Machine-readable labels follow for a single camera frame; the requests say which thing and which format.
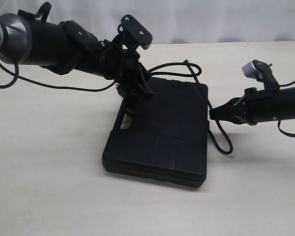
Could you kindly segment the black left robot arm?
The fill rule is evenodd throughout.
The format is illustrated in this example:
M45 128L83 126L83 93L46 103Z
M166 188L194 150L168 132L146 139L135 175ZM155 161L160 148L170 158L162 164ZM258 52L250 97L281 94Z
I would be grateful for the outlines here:
M99 40L73 20L48 22L51 4L45 2L36 13L19 10L0 15L0 64L11 64L12 80L20 79L20 65L37 65L58 75L73 70L103 77L117 86L126 99L150 100L147 82L151 73L140 63L137 48L148 49L151 33L132 15L123 16L112 40Z

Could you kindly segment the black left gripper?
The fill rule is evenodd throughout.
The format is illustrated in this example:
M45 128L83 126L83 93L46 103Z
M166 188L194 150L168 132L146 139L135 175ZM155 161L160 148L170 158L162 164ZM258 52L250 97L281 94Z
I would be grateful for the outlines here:
M125 113L133 117L140 96L150 100L154 93L147 86L150 73L139 62L137 53L127 48L127 40L127 34L118 34L111 41L100 41L100 71L103 78L125 88Z

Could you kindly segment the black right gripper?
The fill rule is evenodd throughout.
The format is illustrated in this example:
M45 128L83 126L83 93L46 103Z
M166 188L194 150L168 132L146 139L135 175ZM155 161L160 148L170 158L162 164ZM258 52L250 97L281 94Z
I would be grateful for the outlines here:
M246 88L242 97L234 97L224 105L210 109L209 115L237 125L256 125L257 106L253 97L256 92L257 88Z

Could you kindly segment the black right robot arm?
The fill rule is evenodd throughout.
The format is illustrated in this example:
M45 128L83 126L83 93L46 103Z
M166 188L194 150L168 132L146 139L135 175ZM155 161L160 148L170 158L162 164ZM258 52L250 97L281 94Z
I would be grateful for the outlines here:
M211 120L237 125L295 119L295 87L286 89L247 88L242 97L234 97L209 111Z

